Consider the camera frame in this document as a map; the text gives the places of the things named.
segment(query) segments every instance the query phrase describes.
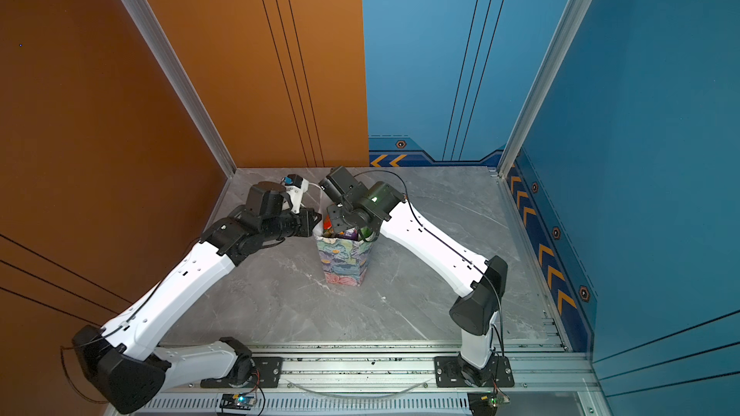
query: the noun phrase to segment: black mounting plate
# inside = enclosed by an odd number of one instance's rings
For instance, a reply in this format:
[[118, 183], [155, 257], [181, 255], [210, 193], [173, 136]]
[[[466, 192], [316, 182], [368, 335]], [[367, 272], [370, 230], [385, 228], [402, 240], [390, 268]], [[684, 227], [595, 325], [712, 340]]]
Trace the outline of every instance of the black mounting plate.
[[[437, 387], [474, 387], [466, 383], [463, 374], [460, 372], [457, 357], [434, 357], [434, 370], [437, 375]], [[491, 356], [484, 369], [485, 371], [488, 371], [491, 378], [496, 380], [498, 387], [513, 387], [513, 372], [511, 372], [508, 358]], [[482, 385], [482, 387], [493, 386], [493, 380], [486, 381]]]
[[[274, 389], [280, 381], [283, 372], [282, 357], [252, 357], [254, 365], [260, 370], [260, 387], [262, 389]], [[234, 387], [234, 389], [245, 389], [253, 387], [254, 380], [250, 379], [244, 387]], [[200, 382], [202, 389], [224, 389], [229, 388], [225, 379], [203, 379]]]

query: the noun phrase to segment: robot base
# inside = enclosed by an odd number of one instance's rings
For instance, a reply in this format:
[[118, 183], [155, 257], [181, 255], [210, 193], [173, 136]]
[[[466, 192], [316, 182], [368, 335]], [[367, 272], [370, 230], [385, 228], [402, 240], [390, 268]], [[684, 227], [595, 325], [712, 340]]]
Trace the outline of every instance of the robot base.
[[513, 373], [506, 357], [491, 356], [483, 369], [467, 364], [459, 355], [435, 357], [437, 387], [513, 387]]

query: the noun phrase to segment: white robotic arm link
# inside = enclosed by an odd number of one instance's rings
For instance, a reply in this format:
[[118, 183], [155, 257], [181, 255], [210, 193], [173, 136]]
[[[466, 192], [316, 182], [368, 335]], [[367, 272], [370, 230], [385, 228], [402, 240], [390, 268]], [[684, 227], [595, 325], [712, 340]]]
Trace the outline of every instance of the white robotic arm link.
[[[165, 333], [193, 303], [245, 257], [289, 236], [308, 237], [321, 214], [301, 205], [309, 182], [289, 175], [282, 183], [252, 186], [245, 205], [210, 226], [190, 252], [156, 286], [100, 328], [86, 326], [72, 339], [85, 377], [127, 414], [162, 390], [209, 378], [234, 387], [251, 378], [251, 351], [233, 337], [197, 347], [159, 347]], [[332, 226], [369, 227], [411, 250], [457, 293], [450, 309], [462, 329], [458, 361], [469, 384], [491, 380], [491, 327], [500, 318], [506, 263], [470, 251], [415, 210], [399, 191], [378, 181], [367, 189], [345, 168], [320, 182], [334, 202]]]

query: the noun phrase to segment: gray marble tabletop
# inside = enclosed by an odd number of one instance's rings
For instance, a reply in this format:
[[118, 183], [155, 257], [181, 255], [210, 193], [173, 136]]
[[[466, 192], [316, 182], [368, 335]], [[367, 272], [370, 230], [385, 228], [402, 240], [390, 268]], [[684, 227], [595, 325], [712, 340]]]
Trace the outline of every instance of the gray marble tabletop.
[[[353, 173], [371, 168], [352, 168]], [[503, 296], [504, 338], [546, 336], [541, 296], [509, 230], [500, 192], [482, 167], [393, 168], [409, 187], [421, 213], [467, 248], [509, 265]], [[328, 168], [240, 169], [215, 215], [226, 216], [244, 203], [249, 187], [280, 181], [288, 173], [316, 183]], [[365, 183], [387, 173], [369, 173]], [[318, 207], [311, 187], [306, 206]], [[407, 249], [383, 236], [375, 242], [368, 272], [359, 287], [329, 284], [313, 238], [288, 238], [282, 245], [249, 256], [214, 284], [177, 321], [163, 344], [205, 344], [230, 335], [246, 344], [292, 341], [459, 341], [449, 317], [457, 296], [442, 278]]]

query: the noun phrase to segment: yellow chevron arrow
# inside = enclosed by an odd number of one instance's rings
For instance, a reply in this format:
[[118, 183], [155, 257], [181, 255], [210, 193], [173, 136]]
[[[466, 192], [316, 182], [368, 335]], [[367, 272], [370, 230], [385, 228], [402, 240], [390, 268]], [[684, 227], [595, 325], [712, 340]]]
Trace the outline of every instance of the yellow chevron arrow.
[[524, 191], [517, 191], [516, 192], [516, 208], [517, 209], [521, 208], [522, 197], [529, 198], [529, 195], [525, 193]]
[[565, 294], [563, 291], [558, 290], [557, 291], [557, 311], [560, 313], [560, 316], [562, 316], [562, 301], [565, 300], [570, 305], [573, 306], [574, 309], [577, 309], [576, 302], [570, 298], [568, 294]]
[[524, 227], [525, 228], [527, 227], [527, 214], [532, 214], [533, 216], [537, 215], [537, 213], [534, 212], [534, 209], [524, 206]]
[[377, 159], [375, 159], [375, 161], [371, 162], [370, 164], [375, 166], [376, 168], [379, 168], [381, 166], [380, 164], [378, 164], [378, 162], [383, 161], [386, 156], [387, 154], [381, 154], [380, 156], [377, 157]]
[[548, 286], [550, 289], [553, 288], [553, 275], [560, 278], [562, 281], [565, 281], [565, 277], [563, 277], [562, 273], [560, 273], [559, 270], [555, 270], [552, 265], [548, 267]]
[[515, 181], [522, 181], [519, 177], [512, 177], [511, 178], [511, 194], [513, 194], [513, 182]]
[[549, 247], [540, 245], [540, 266], [542, 266], [542, 253], [547, 253], [555, 257], [555, 254], [553, 254], [553, 251]]
[[396, 159], [394, 159], [393, 161], [391, 161], [391, 165], [393, 167], [395, 167], [395, 168], [401, 167], [400, 165], [398, 165], [398, 162], [401, 161], [405, 157], [407, 157], [406, 154], [402, 154], [401, 156], [398, 156]]

